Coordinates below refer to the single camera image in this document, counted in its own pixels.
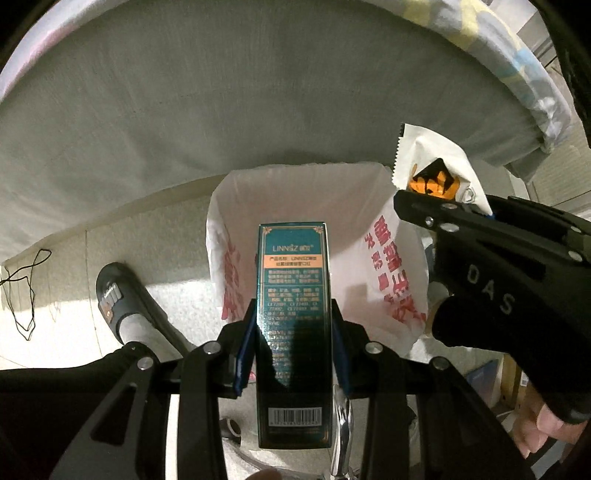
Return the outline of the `person right hand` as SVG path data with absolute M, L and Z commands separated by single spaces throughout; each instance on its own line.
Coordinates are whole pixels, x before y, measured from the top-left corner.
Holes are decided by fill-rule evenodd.
M 521 455 L 527 458 L 537 453 L 550 438 L 575 445 L 586 426 L 587 422 L 569 424 L 558 418 L 529 383 L 511 434 Z

